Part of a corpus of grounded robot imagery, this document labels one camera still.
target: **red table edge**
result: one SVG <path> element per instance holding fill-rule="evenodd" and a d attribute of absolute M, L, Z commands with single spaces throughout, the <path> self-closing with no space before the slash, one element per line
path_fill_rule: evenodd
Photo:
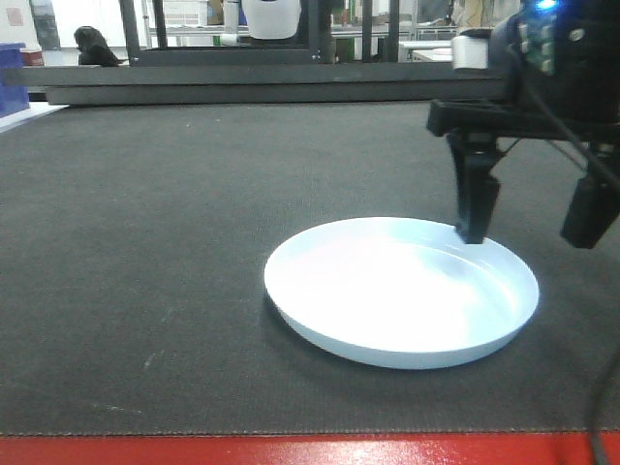
<path fill-rule="evenodd" d="M 602 433 L 620 465 L 620 431 Z M 568 433 L 338 434 L 300 436 L 4 436 L 2 465 L 581 465 L 589 436 Z"/>

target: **black beam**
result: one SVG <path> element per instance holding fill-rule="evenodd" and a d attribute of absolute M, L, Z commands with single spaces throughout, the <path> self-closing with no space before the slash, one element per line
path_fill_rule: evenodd
<path fill-rule="evenodd" d="M 297 84 L 336 82 L 451 83 L 493 81 L 497 77 L 460 75 L 450 63 L 351 63 L 340 65 L 262 66 L 175 66 L 148 67 L 25 67 L 3 70 L 7 85 L 96 86 L 96 85 L 210 85 L 210 84 Z"/>
<path fill-rule="evenodd" d="M 138 36 L 138 24 L 136 22 L 136 10 L 131 0 L 118 0 L 120 15 L 123 20 L 125 31 L 125 44 L 130 62 L 140 53 L 140 40 Z"/>
<path fill-rule="evenodd" d="M 166 35 L 166 18 L 164 15 L 164 0 L 153 1 L 153 14 L 155 15 L 155 28 L 157 29 L 157 48 L 168 47 Z"/>
<path fill-rule="evenodd" d="M 372 61 L 372 0 L 363 0 L 361 8 L 361 61 Z"/>
<path fill-rule="evenodd" d="M 50 104 L 80 106 L 286 104 L 464 99 L 498 94 L 492 81 L 352 82 L 274 85 L 123 85 L 49 87 Z"/>
<path fill-rule="evenodd" d="M 389 0 L 389 30 L 387 32 L 386 60 L 398 61 L 398 41 L 400 39 L 400 0 Z"/>

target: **person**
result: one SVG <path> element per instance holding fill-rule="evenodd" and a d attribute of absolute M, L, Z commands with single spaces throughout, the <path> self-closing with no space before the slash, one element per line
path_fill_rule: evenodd
<path fill-rule="evenodd" d="M 119 60 L 109 49 L 102 33 L 91 26 L 81 26 L 74 33 L 77 49 L 80 51 L 79 65 L 118 66 L 125 60 Z"/>

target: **white wall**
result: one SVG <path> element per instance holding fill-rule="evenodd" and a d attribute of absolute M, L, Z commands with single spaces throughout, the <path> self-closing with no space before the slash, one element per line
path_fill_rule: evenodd
<path fill-rule="evenodd" d="M 138 34 L 145 44 L 141 1 L 135 0 Z M 74 33 L 80 26 L 101 31 L 110 47 L 124 47 L 125 33 L 118 0 L 52 0 L 61 47 L 75 47 Z"/>
<path fill-rule="evenodd" d="M 12 26 L 8 8 L 18 8 L 23 25 Z M 0 0 L 0 42 L 24 42 L 27 48 L 37 48 L 37 31 L 28 0 Z"/>

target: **black cable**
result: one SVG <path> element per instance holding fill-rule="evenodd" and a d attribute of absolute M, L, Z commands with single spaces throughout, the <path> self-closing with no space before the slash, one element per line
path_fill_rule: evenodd
<path fill-rule="evenodd" d="M 579 163 L 579 160 L 577 160 L 571 152 L 565 150 L 553 140 L 546 140 L 545 142 L 555 148 L 562 155 L 564 155 L 569 162 L 578 167 L 581 171 L 587 171 L 587 167 L 584 167 L 581 163 Z"/>
<path fill-rule="evenodd" d="M 520 143 L 522 140 L 523 140 L 523 139 L 517 139 L 517 140 L 515 140 L 513 143 L 511 143 L 511 144 L 509 145 L 509 147 L 508 147 L 506 150 L 504 150 L 504 151 L 502 152 L 502 154 L 503 154 L 503 155 L 508 155 L 508 152 L 510 152 L 511 150 L 513 150 L 513 149 L 514 149 L 514 147 L 515 147 L 518 143 Z"/>
<path fill-rule="evenodd" d="M 588 150 L 588 148 L 583 145 L 579 137 L 564 123 L 564 121 L 558 118 L 553 110 L 544 102 L 538 91 L 534 89 L 528 79 L 525 78 L 523 74 L 523 64 L 521 63 L 520 57 L 513 47 L 514 45 L 508 46 L 508 53 L 513 58 L 514 63 L 521 74 L 521 82 L 523 87 L 527 93 L 530 94 L 530 97 L 536 106 L 558 129 L 558 131 L 560 131 L 560 133 L 562 133 L 562 135 L 574 146 L 574 148 L 590 163 L 597 174 L 602 177 L 613 190 L 620 194 L 620 177 L 616 176 L 613 171 L 606 167 L 594 153 Z"/>
<path fill-rule="evenodd" d="M 605 453 L 605 446 L 601 440 L 600 428 L 598 420 L 601 415 L 601 408 L 605 399 L 605 393 L 608 391 L 608 385 L 613 380 L 614 374 L 620 369 L 620 348 L 616 349 L 615 354 L 596 379 L 592 389 L 592 401 L 588 409 L 586 418 L 586 426 L 590 434 L 590 446 L 594 454 L 596 465 L 611 465 Z"/>

